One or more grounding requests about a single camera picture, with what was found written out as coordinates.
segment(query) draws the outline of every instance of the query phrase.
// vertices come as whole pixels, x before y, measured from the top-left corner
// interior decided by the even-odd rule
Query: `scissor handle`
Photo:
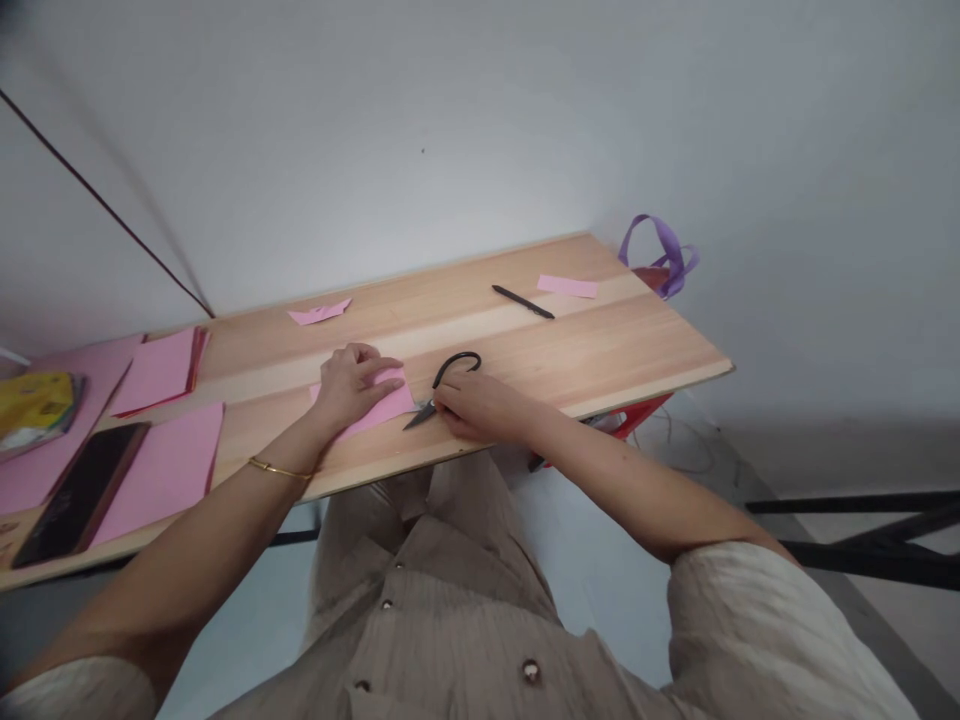
[[[469,368],[469,369],[467,370],[467,372],[471,372],[471,371],[473,371],[473,370],[476,370],[478,367],[480,367],[480,356],[477,355],[475,352],[467,351],[467,352],[464,352],[464,353],[457,353],[456,355],[447,358],[447,361],[446,361],[443,365],[440,366],[440,372],[437,373],[437,379],[433,381],[433,389],[434,389],[434,390],[437,389],[437,387],[440,385],[440,381],[443,380],[443,373],[446,372],[447,368],[450,367],[450,366],[451,366],[453,363],[455,363],[457,360],[460,360],[460,359],[465,358],[465,357],[472,357],[472,358],[476,359],[476,361],[477,361],[476,364],[475,364],[472,368]]]

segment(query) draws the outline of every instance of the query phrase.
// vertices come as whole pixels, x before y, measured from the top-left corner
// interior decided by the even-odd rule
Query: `hand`
[[[396,358],[380,357],[379,350],[363,343],[350,343],[335,350],[320,366],[320,394],[310,412],[322,418],[333,432],[340,432],[403,387],[403,380],[398,378],[372,384],[377,372],[398,367],[403,367],[403,363]]]
[[[457,437],[526,444],[543,406],[489,375],[451,370],[433,392],[437,412]]]

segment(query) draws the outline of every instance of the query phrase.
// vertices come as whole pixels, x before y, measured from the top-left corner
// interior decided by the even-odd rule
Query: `gold bracelet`
[[[301,475],[300,473],[292,473],[289,470],[281,470],[280,468],[275,468],[270,463],[260,462],[254,457],[247,460],[247,463],[249,465],[253,465],[254,467],[260,468],[261,470],[266,470],[267,472],[275,472],[280,475],[287,475],[289,477],[300,478],[301,480],[313,480],[313,476],[316,475],[316,473],[310,473],[309,475]]]

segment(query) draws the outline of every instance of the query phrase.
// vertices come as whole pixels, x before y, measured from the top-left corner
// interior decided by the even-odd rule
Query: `purple bag handle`
[[[623,242],[620,244],[620,254],[617,255],[620,262],[627,267],[630,267],[630,262],[627,260],[627,250],[630,249],[630,235],[633,234],[633,229],[637,225],[647,219],[653,220],[653,226],[657,229],[657,237],[660,238],[660,244],[663,246],[664,252],[663,257],[651,263],[651,267],[663,267],[664,263],[670,263],[670,276],[656,293],[664,299],[671,298],[683,290],[683,279],[700,263],[700,251],[693,245],[681,245],[676,233],[670,229],[670,226],[655,215],[637,215],[630,223],[627,234],[624,235]],[[690,251],[688,262],[683,260],[684,250]]]

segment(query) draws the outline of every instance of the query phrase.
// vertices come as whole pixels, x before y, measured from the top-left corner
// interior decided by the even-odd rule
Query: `beige shirt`
[[[674,681],[650,687],[596,633],[563,629],[486,454],[445,467],[402,541],[357,536],[369,509],[330,520],[331,507],[305,651],[215,717],[917,717],[820,587],[744,543],[674,564]],[[157,707],[136,667],[94,658],[17,688],[0,711],[141,720]]]

